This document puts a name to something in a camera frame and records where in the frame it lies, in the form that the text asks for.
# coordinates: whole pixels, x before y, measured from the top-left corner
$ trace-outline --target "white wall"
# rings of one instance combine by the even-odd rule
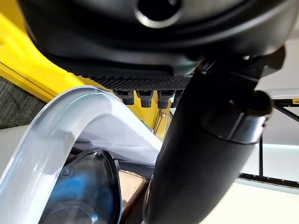
[[[288,191],[233,183],[200,224],[298,224],[299,190],[293,194],[277,190]]]

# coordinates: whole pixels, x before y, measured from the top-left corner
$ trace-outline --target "black plastic housing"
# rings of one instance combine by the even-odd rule
[[[299,6],[297,0],[236,0],[221,10],[214,0],[208,14],[213,2],[199,1],[197,18],[190,1],[181,0],[189,8],[182,21],[154,29],[123,19],[136,0],[126,1],[121,14],[113,14],[123,7],[115,0],[106,13],[97,8],[102,0],[86,1],[88,7],[78,2],[19,0],[32,41],[47,58],[114,90],[183,90],[204,57],[272,53],[287,39]]]
[[[156,161],[146,223],[200,223],[239,175],[271,110],[264,92],[194,74]]]

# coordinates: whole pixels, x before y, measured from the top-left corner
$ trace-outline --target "circular hole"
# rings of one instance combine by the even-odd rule
[[[180,0],[139,0],[135,15],[147,27],[164,28],[178,20],[180,8]]]
[[[179,0],[139,0],[139,11],[153,21],[164,21],[174,16],[180,9]]]

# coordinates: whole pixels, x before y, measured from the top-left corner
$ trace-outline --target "black frame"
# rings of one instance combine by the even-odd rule
[[[299,116],[295,113],[292,113],[291,111],[285,109],[285,107],[299,107],[299,104],[294,104],[292,99],[275,99],[274,102],[274,108],[289,118],[292,118],[293,120],[299,122]],[[269,184],[277,184],[292,188],[299,188],[299,182],[296,181],[289,181],[289,180],[282,180],[272,177],[267,177],[263,175],[263,135],[260,138],[259,141],[259,175],[252,175],[252,174],[245,174],[240,173],[239,178],[250,180],[250,181],[256,181],[256,182],[264,182]]]

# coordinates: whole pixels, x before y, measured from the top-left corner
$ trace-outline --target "brown cardboard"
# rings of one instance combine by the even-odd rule
[[[122,196],[122,222],[126,220],[137,201],[144,196],[149,181],[137,174],[121,170],[119,172]]]

